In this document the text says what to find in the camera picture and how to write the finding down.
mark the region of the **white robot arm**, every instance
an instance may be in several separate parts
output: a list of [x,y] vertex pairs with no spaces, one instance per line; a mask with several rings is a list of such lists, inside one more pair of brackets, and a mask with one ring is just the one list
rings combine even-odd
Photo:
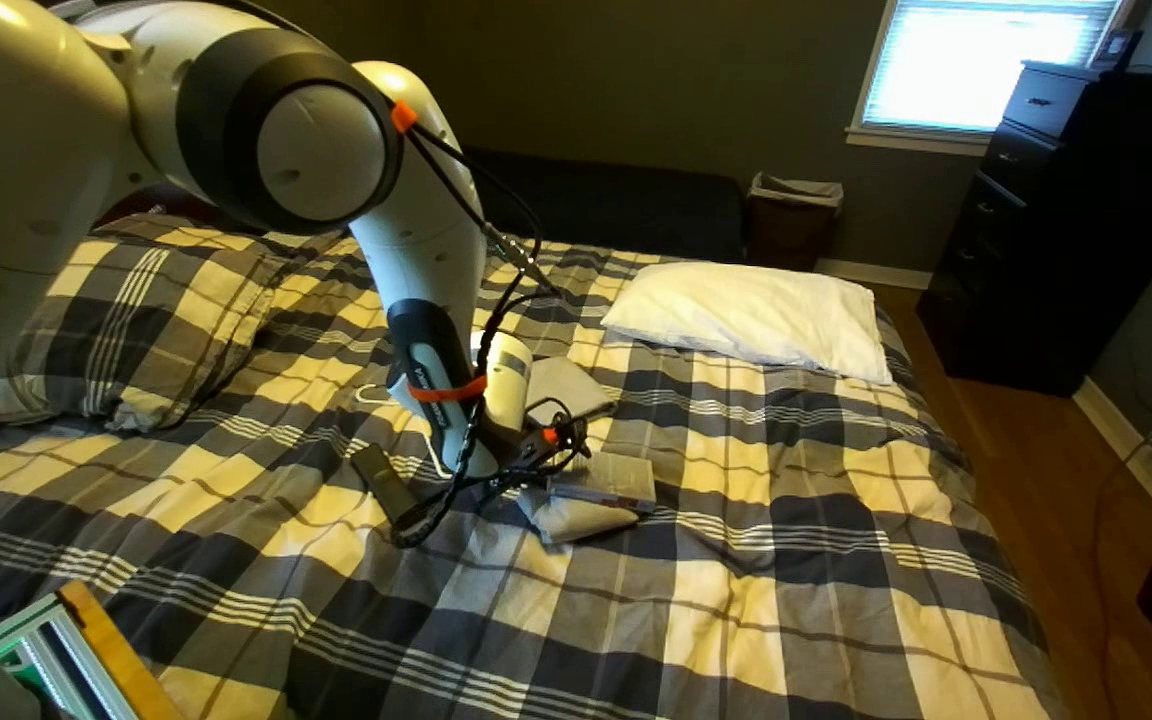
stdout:
[[144,0],[66,24],[0,0],[0,353],[83,234],[174,181],[258,227],[347,226],[441,471],[495,471],[464,401],[487,253],[478,185],[451,158],[410,153],[403,131],[457,148],[411,71],[343,65],[235,9]]

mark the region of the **window frame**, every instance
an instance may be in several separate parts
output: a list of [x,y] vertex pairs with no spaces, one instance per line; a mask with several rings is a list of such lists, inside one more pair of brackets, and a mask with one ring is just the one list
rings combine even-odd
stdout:
[[[862,98],[855,98],[855,107],[854,107],[854,125],[848,125],[848,143],[855,143],[855,148],[898,148],[898,153],[936,153],[936,158],[984,158],[994,131],[864,125],[864,106],[869,106],[872,75],[876,75],[876,65],[886,58],[886,45],[888,45],[888,28],[894,28],[894,16],[898,16],[898,3],[899,0],[886,0],[886,22],[880,22],[880,28],[872,35],[869,65],[864,65],[864,84],[862,84]],[[1118,9],[1107,13],[1107,24],[1100,28],[1100,40],[1092,48],[1100,48],[1103,34],[1119,28],[1134,16],[1134,9],[1137,9],[1137,0],[1118,0]]]

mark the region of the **headboard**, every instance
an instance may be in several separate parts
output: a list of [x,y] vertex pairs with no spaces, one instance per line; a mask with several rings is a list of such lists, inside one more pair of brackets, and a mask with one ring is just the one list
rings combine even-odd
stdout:
[[508,185],[541,217],[544,235],[702,261],[741,261],[741,185],[709,174],[586,165],[468,148],[486,211],[495,227],[532,234],[494,185]]

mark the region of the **gray cloth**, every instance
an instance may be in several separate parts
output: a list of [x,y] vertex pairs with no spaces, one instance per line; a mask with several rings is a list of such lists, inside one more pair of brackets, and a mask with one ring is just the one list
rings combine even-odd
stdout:
[[554,490],[519,494],[519,510],[548,548],[634,529],[658,510],[651,466],[596,451],[588,470],[554,482]]
[[554,412],[554,408],[544,408],[548,397],[564,401],[564,408],[574,417],[593,417],[615,401],[603,386],[596,386],[568,356],[548,356],[548,362],[532,365],[527,408],[536,408],[532,412],[536,425],[548,425],[548,417],[544,417],[544,412]]

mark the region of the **white pillow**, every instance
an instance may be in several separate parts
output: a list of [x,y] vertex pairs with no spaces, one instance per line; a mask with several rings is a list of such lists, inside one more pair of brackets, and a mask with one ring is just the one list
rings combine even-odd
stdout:
[[822,274],[651,264],[624,283],[603,329],[629,341],[894,386],[872,292]]

